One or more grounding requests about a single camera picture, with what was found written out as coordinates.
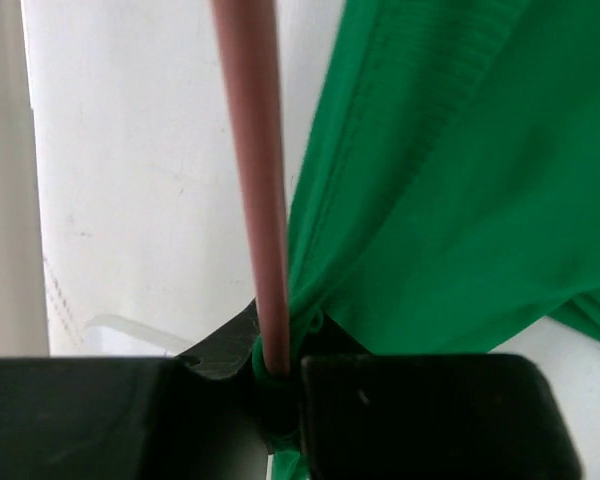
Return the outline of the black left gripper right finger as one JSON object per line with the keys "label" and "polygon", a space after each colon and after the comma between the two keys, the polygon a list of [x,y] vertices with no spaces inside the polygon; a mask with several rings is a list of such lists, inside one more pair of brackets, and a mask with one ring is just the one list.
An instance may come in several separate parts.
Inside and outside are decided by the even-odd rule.
{"label": "black left gripper right finger", "polygon": [[524,357],[307,357],[301,378],[314,479],[583,475],[551,387]]}

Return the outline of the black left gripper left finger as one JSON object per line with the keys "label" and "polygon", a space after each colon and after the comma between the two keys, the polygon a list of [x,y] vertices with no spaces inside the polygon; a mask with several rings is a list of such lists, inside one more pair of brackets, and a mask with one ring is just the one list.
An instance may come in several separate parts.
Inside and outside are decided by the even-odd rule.
{"label": "black left gripper left finger", "polygon": [[0,358],[0,479],[263,479],[253,306],[175,357]]}

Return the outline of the green t-shirt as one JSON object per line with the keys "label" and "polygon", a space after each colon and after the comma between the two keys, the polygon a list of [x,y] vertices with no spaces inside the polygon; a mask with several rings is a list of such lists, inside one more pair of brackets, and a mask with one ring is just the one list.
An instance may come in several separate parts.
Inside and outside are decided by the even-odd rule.
{"label": "green t-shirt", "polygon": [[275,478],[314,479],[305,358],[512,354],[600,479],[600,1],[346,2],[289,243]]}

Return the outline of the pink wire hanger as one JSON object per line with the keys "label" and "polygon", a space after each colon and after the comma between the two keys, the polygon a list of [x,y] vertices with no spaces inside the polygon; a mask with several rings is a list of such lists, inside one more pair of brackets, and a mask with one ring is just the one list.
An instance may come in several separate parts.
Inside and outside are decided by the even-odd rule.
{"label": "pink wire hanger", "polygon": [[276,6],[211,4],[242,193],[267,371],[290,372],[287,216]]}

